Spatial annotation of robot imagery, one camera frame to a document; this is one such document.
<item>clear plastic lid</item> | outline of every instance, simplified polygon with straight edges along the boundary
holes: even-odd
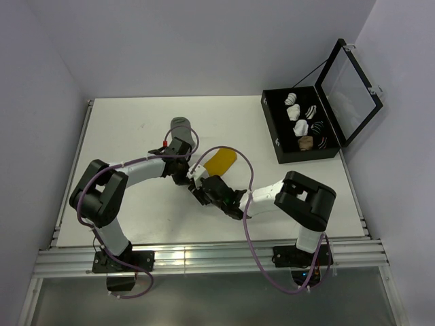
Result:
[[[348,146],[383,106],[347,48],[343,39],[337,41],[315,84],[342,147]]]

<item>metal latch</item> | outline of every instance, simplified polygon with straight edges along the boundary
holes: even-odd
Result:
[[[356,49],[356,46],[355,46],[355,44],[347,44],[347,45],[343,46],[343,49],[345,49],[346,52],[350,52],[350,51]]]

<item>black box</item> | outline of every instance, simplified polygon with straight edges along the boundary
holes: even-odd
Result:
[[[351,52],[353,48],[344,39],[339,39],[323,63],[325,66],[314,86],[295,87],[299,82],[293,88],[263,91],[261,103],[278,163],[333,158],[382,108],[377,95],[381,90],[372,87]],[[289,105],[285,104],[289,93],[296,95],[296,104],[300,105],[299,120],[308,122],[308,136],[312,136],[314,142],[312,150],[301,151],[299,148],[301,137],[293,131],[296,121],[290,121]],[[317,107],[317,113],[307,120],[305,114],[312,105]],[[320,121],[323,128],[320,134],[314,134],[316,130],[311,127]]]

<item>yellow object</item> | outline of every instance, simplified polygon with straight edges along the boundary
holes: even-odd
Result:
[[[209,176],[219,175],[220,177],[232,166],[237,159],[235,151],[221,148],[213,157],[204,164]]]

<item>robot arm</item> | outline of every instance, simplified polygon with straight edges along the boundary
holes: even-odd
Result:
[[[202,166],[188,173],[193,180],[189,190],[201,204],[212,202],[233,219],[242,219],[249,194],[229,188],[219,176],[209,177]],[[326,230],[336,192],[298,172],[290,171],[283,180],[252,192],[247,217],[282,210],[300,224],[296,248],[314,253],[321,233]]]

